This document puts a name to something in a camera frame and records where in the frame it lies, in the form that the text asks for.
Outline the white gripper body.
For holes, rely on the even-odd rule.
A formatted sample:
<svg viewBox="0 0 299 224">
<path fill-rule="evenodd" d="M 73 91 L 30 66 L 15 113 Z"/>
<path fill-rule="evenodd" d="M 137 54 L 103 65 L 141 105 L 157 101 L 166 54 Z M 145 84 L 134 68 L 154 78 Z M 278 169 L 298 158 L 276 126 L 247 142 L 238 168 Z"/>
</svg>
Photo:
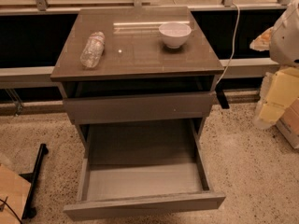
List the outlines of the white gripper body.
<svg viewBox="0 0 299 224">
<path fill-rule="evenodd" d="M 265 130 L 275 125 L 286 109 L 299 97 L 299 69 L 286 67 L 267 73 L 260 89 L 253 124 Z"/>
</svg>

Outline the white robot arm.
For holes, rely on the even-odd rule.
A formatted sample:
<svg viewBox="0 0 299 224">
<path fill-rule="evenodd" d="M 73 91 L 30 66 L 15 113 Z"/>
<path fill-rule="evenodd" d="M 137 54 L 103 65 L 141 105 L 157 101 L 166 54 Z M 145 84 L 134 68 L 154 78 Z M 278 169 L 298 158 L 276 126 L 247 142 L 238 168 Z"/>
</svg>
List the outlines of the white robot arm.
<svg viewBox="0 0 299 224">
<path fill-rule="evenodd" d="M 275 125 L 299 97 L 299 0 L 291 2 L 275 24 L 249 47 L 268 50 L 270 59 L 280 65 L 276 73 L 265 74 L 252 121 L 265 130 Z"/>
</svg>

